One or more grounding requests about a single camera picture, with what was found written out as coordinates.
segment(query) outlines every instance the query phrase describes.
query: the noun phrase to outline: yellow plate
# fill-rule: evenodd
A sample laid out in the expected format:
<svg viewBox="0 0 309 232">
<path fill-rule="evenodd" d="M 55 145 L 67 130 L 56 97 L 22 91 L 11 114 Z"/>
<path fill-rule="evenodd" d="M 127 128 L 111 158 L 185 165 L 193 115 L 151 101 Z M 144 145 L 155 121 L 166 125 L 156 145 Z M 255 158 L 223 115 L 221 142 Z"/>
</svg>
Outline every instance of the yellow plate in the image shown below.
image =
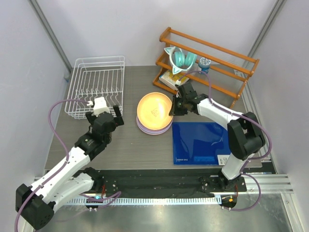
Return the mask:
<svg viewBox="0 0 309 232">
<path fill-rule="evenodd" d="M 163 93 L 148 93 L 137 106 L 137 116 L 144 127 L 160 130 L 173 119 L 173 116 L 169 116 L 171 107 L 172 101 Z"/>
</svg>

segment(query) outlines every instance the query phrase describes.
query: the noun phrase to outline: blue mat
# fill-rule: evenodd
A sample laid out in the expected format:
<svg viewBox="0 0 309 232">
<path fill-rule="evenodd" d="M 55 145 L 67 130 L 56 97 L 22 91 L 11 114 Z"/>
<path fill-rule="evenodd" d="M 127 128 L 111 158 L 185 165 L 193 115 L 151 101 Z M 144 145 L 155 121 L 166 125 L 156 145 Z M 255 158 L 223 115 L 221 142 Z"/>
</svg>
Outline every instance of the blue mat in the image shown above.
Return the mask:
<svg viewBox="0 0 309 232">
<path fill-rule="evenodd" d="M 214 122 L 173 122 L 176 165 L 224 165 L 231 151 L 227 131 Z"/>
</svg>

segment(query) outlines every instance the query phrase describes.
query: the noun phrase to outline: wooden shelf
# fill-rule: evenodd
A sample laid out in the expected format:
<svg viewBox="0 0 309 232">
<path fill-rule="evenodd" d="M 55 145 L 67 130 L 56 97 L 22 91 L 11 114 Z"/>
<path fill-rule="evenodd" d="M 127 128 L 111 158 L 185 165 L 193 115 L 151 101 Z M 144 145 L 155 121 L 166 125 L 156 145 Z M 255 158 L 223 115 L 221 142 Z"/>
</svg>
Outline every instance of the wooden shelf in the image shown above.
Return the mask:
<svg viewBox="0 0 309 232">
<path fill-rule="evenodd" d="M 232 55 L 232 56 L 234 56 L 236 58 L 240 58 L 240 59 L 244 60 L 245 63 L 247 63 L 247 64 L 248 63 L 252 63 L 253 64 L 252 69 L 250 69 L 250 70 L 246 69 L 246 68 L 238 66 L 236 64 L 233 64 L 233 63 L 227 62 L 225 60 L 219 59 L 219 58 L 217 58 L 215 56 L 212 56 L 210 54 L 206 54 L 206 53 L 203 53 L 203 52 L 198 51 L 196 49 L 190 48 L 186 44 L 182 44 L 182 43 L 178 43 L 176 41 L 173 41 L 172 39 L 170 39 L 170 35 L 171 34 L 176 34 L 178 36 L 181 36 L 181 37 L 184 37 L 184 38 L 188 39 L 188 41 L 194 41 L 194 42 L 197 42 L 197 43 L 202 44 L 204 46 L 211 47 L 211 48 L 216 49 L 218 51 L 221 51 L 221 52 L 227 53 L 229 55 Z M 216 89 L 216 90 L 218 90 L 218 91 L 220 91 L 222 93 L 225 93 L 225 94 L 227 94 L 228 96 L 230 96 L 230 97 L 232 97 L 234 99 L 233 103 L 230 106 L 230 108 L 232 108 L 234 106 L 235 102 L 240 98 L 240 96 L 241 96 L 241 94 L 242 94 L 246 84 L 248 83 L 249 78 L 254 74 L 255 69 L 256 69 L 256 67 L 257 67 L 257 65 L 259 63 L 258 59 L 253 59 L 253 58 L 247 57 L 247 56 L 245 56 L 243 54 L 240 54 L 240 53 L 231 51 L 229 49 L 217 46 L 217 45 L 215 45 L 213 43 L 209 43 L 207 41 L 204 41 L 204 40 L 198 39 L 196 37 L 193 37 L 191 35 L 187 35 L 187 34 L 184 34 L 182 32 L 173 30 L 170 27 L 168 27 L 161 34 L 160 41 L 165 43 L 165 45 L 166 45 L 165 47 L 170 47 L 171 45 L 173 45 L 173 46 L 176 46 L 176 47 L 181 48 L 183 50 L 186 50 L 188 52 L 195 53 L 195 54 L 197 54 L 197 55 L 199 55 L 201 57 L 205 57 L 207 59 L 210 59 L 210 60 L 212 60 L 212 61 L 214 61 L 216 63 L 222 64 L 222 65 L 224 65 L 226 67 L 229 67 L 229 68 L 231 68 L 233 70 L 237 70 L 239 72 L 242 72 L 246 78 L 243 78 L 241 76 L 235 75 L 232 72 L 226 71 L 226 70 L 221 69 L 221 68 L 219 68 L 217 66 L 214 66 L 214 65 L 211 65 L 211 67 L 210 67 L 212 70 L 220 72 L 220 73 L 222 73 L 222 74 L 224 74 L 226 76 L 229 76 L 231 78 L 234 78 L 234 79 L 236 79 L 238 81 L 242 81 L 242 85 L 241 85 L 241 88 L 239 89 L 238 93 L 231 92 L 231 91 L 229 91 L 229 90 L 227 90 L 227 89 L 225 89 L 223 87 L 217 86 L 217 85 L 211 85 L 211 87 L 213 89 Z M 167 87 L 166 85 L 164 85 L 164 84 L 159 82 L 159 76 L 160 75 L 162 75 L 166 70 L 172 70 L 172 67 L 168 64 L 168 60 L 169 60 L 169 58 L 168 58 L 167 54 L 163 51 L 163 53 L 159 56 L 159 58 L 156 61 L 156 65 L 161 66 L 162 68 L 161 68 L 159 74 L 153 80 L 153 84 L 158 86 L 158 87 L 161 87 L 161 88 L 163 88 L 163 89 L 165 89 L 165 90 L 167 90 L 167 91 L 169 91 L 171 93 L 175 93 L 176 92 L 175 90 L 173 90 L 173 89 L 171 89 L 171 88 Z M 200 83 L 202 83 L 202 84 L 204 84 L 206 86 L 209 86 L 208 81 L 202 80 L 202 79 L 200 79 L 200 78 L 198 78 L 198 77 L 196 77 L 194 75 L 190 75 L 189 74 L 189 75 L 187 75 L 187 77 L 192 79 L 192 80 L 195 80 L 197 82 L 200 82 Z"/>
</svg>

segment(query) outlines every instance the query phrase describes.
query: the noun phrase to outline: wire basket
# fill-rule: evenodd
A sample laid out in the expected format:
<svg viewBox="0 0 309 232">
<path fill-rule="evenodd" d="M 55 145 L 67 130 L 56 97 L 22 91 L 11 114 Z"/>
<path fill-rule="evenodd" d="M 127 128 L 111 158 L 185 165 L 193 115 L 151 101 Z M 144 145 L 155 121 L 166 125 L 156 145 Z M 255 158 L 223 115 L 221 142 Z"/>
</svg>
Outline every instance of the wire basket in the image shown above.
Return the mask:
<svg viewBox="0 0 309 232">
<path fill-rule="evenodd" d="M 114 116 L 113 105 L 119 105 L 122 114 L 124 76 L 124 56 L 79 58 L 74 65 L 68 99 L 93 101 L 104 97 Z M 65 106 L 65 112 L 76 119 L 86 118 L 88 111 L 93 110 L 82 102 L 67 102 Z"/>
</svg>

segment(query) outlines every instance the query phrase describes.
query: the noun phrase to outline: plate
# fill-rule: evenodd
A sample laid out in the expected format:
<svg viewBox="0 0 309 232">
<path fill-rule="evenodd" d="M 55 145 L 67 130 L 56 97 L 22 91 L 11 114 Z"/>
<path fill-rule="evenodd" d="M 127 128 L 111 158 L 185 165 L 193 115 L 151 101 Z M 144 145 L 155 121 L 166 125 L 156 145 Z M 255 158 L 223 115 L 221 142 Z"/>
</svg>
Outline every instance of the plate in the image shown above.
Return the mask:
<svg viewBox="0 0 309 232">
<path fill-rule="evenodd" d="M 140 129 L 142 132 L 144 132 L 144 133 L 146 133 L 146 134 L 150 134 L 150 135 L 159 135 L 159 134 L 163 134 L 163 133 L 166 132 L 166 131 L 171 127 L 171 125 L 172 125 L 172 122 L 170 122 L 170 124 L 168 124 L 167 127 L 163 128 L 163 129 L 161 129 L 161 130 L 156 130 L 156 131 L 155 131 L 155 130 L 150 130 L 150 129 L 144 127 L 144 126 L 140 123 L 138 117 L 136 117 L 136 123 L 137 123 L 139 129 Z"/>
<path fill-rule="evenodd" d="M 173 116 L 169 116 L 171 107 L 172 101 L 165 94 L 149 93 L 140 100 L 137 116 L 144 127 L 160 130 L 173 120 Z"/>
</svg>

